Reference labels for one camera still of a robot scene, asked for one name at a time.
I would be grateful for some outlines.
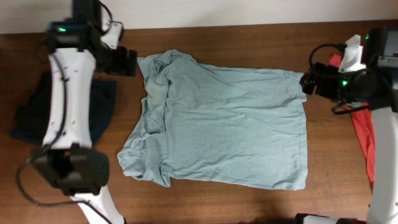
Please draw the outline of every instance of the blue cloth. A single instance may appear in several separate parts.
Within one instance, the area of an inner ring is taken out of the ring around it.
[[[138,63],[148,96],[118,154],[124,175],[305,187],[302,73],[203,65],[177,50]]]

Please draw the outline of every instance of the wooden table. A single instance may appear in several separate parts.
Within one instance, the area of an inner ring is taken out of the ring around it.
[[[261,26],[127,30],[120,45],[139,56],[177,49],[200,63],[224,67],[281,68],[305,72],[308,55],[324,43],[344,43],[377,26],[397,21],[331,22]],[[13,116],[48,65],[32,58],[43,34],[0,35],[0,223],[87,223],[77,206],[39,208],[16,188],[17,167],[36,148],[11,139]],[[317,53],[327,61],[330,50]],[[106,75],[117,80],[116,107],[109,128],[95,144],[111,163],[109,190],[129,223],[238,223],[256,218],[293,217],[316,213],[364,220],[371,202],[364,156],[350,117],[333,116],[333,103],[308,96],[304,103],[308,132],[307,187],[299,191],[261,190],[232,184],[172,179],[171,188],[125,177],[116,154],[141,115],[145,97],[141,73],[136,78]],[[65,200],[34,171],[23,174],[24,185],[38,200]]]

